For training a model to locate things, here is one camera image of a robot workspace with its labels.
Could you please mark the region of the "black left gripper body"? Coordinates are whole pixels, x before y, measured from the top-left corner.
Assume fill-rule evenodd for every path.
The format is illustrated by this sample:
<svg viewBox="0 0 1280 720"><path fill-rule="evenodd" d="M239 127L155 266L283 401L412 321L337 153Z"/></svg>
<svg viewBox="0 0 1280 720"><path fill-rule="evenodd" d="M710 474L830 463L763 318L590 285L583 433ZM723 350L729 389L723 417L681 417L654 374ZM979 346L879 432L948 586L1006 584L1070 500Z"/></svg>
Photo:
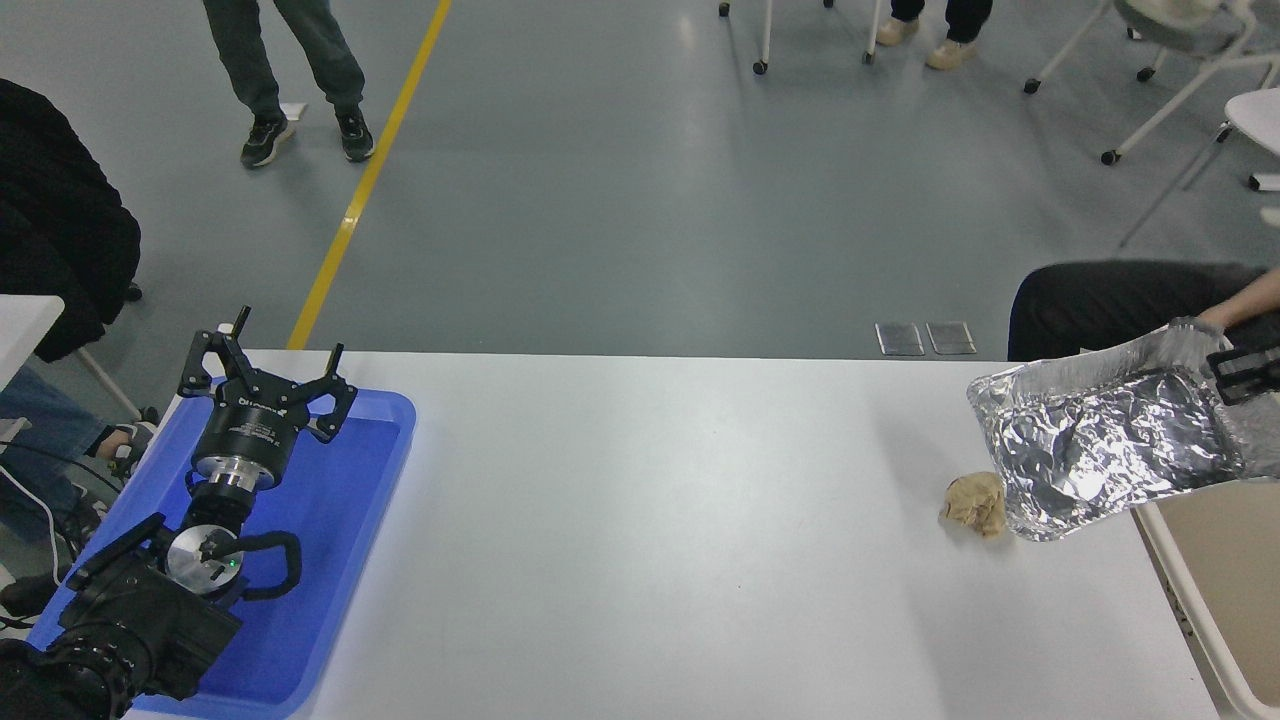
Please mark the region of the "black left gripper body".
<svg viewBox="0 0 1280 720"><path fill-rule="evenodd" d="M300 432L308 423L308 401L287 389L251 395L241 380L224 380L212 392L212 414L196 445L192 468L211 471L232 459L261 471L284 471Z"/></svg>

